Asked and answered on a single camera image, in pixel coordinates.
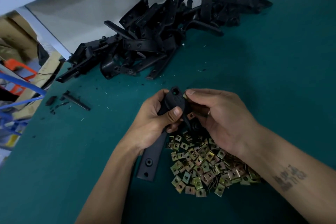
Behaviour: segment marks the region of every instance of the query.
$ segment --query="forearm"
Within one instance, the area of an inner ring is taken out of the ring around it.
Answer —
[[[132,166],[139,150],[121,140],[86,200],[76,224],[120,223]]]
[[[270,130],[246,141],[239,156],[274,187],[307,221],[336,219],[336,171]]]

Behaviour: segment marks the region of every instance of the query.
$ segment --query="fingernail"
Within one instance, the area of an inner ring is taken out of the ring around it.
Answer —
[[[180,113],[181,113],[181,110],[178,107],[175,107],[173,112],[174,112],[175,116],[179,116]]]
[[[194,93],[195,93],[194,90],[187,90],[187,91],[186,91],[186,94],[187,94],[188,96],[191,96],[191,95],[194,94]]]

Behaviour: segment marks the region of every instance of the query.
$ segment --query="workbench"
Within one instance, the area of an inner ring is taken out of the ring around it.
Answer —
[[[95,67],[55,82],[0,171],[0,223],[74,223],[142,102],[175,85],[239,94],[262,125],[335,168],[335,0],[270,1],[223,37],[188,31],[156,80],[148,70],[106,80]],[[52,114],[46,99],[66,90],[91,111],[69,103]],[[124,223],[305,222],[266,183],[233,185],[222,198],[178,194],[171,165],[164,149],[153,183],[132,179]]]

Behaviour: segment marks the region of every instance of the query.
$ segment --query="orange object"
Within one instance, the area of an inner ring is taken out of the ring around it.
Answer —
[[[31,69],[29,66],[26,66],[25,64],[15,60],[15,59],[9,59],[4,61],[4,66],[7,67],[8,69],[10,69],[11,71],[15,71],[16,69],[18,69],[19,67],[23,67],[25,69],[27,69],[29,72],[32,73],[32,75],[27,76],[27,77],[23,77],[23,79],[27,82],[29,82],[30,79],[34,78],[37,75],[37,72],[33,69]],[[25,89],[25,87],[22,87],[20,85],[15,84],[15,86],[10,90],[10,93],[13,93],[17,96],[21,95],[21,93],[23,92],[23,90]]]

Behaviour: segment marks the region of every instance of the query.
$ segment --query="tattoo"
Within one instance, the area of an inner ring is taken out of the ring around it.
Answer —
[[[283,192],[286,192],[293,187],[293,184],[298,184],[299,180],[304,180],[306,177],[307,175],[304,172],[291,165],[288,165],[285,171],[280,172],[279,176],[273,176]]]

